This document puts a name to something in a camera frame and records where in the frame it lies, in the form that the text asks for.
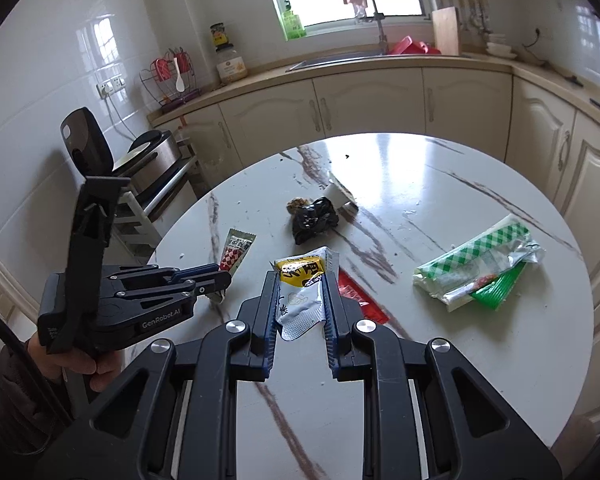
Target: white cord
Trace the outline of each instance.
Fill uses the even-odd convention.
[[[118,109],[116,108],[116,104],[113,102],[113,99],[111,98],[111,96],[109,97],[109,101],[111,101],[111,106],[113,106],[113,109],[116,111],[116,114],[118,115],[118,118],[120,119],[120,122],[122,123],[122,125],[128,130],[128,132],[134,136],[134,139],[137,139],[138,137],[136,137],[136,134],[133,133],[131,131],[131,129],[126,125],[125,121],[122,120],[122,117],[120,116],[120,112],[118,111]]]

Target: metal bolt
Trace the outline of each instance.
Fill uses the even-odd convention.
[[[433,348],[436,352],[440,352],[442,354],[445,354],[447,352],[449,352],[449,350],[451,350],[451,343],[449,341],[447,341],[446,339],[434,339],[431,342],[431,348]]]
[[[356,328],[360,330],[360,332],[373,332],[376,329],[376,324],[370,319],[361,319],[356,323]]]
[[[162,354],[171,347],[171,342],[168,339],[156,339],[151,343],[151,352]]]
[[[231,332],[232,334],[237,334],[247,328],[244,322],[240,321],[239,319],[234,319],[228,322],[224,327],[226,328],[227,332]]]

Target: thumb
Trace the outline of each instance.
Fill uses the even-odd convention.
[[[77,348],[71,348],[64,354],[53,354],[50,357],[54,364],[77,374],[92,375],[96,373],[96,361]]]

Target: cabinet handle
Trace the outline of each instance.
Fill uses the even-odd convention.
[[[329,110],[329,107],[327,106],[327,99],[322,97],[320,102],[324,108],[324,120],[327,122],[327,130],[331,131],[331,110]]]
[[[309,101],[309,106],[311,107],[311,112],[314,114],[315,131],[319,132],[320,131],[320,114],[318,113],[318,108],[315,106],[315,101],[313,99],[311,99]]]
[[[560,154],[558,155],[558,171],[562,171],[564,169],[565,164],[569,160],[569,155],[571,153],[571,132],[567,130],[564,133],[564,140],[562,141],[562,146],[560,146]]]
[[[429,109],[429,122],[432,123],[436,111],[436,103],[433,100],[433,88],[427,88],[427,108]]]
[[[220,129],[222,130],[222,136],[224,137],[224,143],[226,144],[227,148],[230,150],[232,148],[231,142],[229,141],[229,136],[226,134],[226,130],[224,129],[224,124],[222,123],[222,121],[218,121],[218,126],[220,126]]]

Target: marble table top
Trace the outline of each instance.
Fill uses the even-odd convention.
[[[296,246],[286,203],[317,199],[331,170],[359,211]],[[514,213],[546,249],[497,312],[472,302],[448,313],[412,283],[413,269]],[[570,230],[529,181],[490,156],[410,134],[320,140],[263,160],[199,200],[152,256],[161,267],[218,262],[230,228],[257,235],[220,309],[199,298],[194,317],[162,335],[201,338],[260,295],[270,262],[322,245],[388,314],[401,337],[448,338],[550,446],[582,388],[592,346],[587,269]],[[149,343],[138,345],[136,354]],[[264,384],[239,383],[237,468],[242,480],[360,478],[362,383],[331,379],[320,326],[278,337]]]

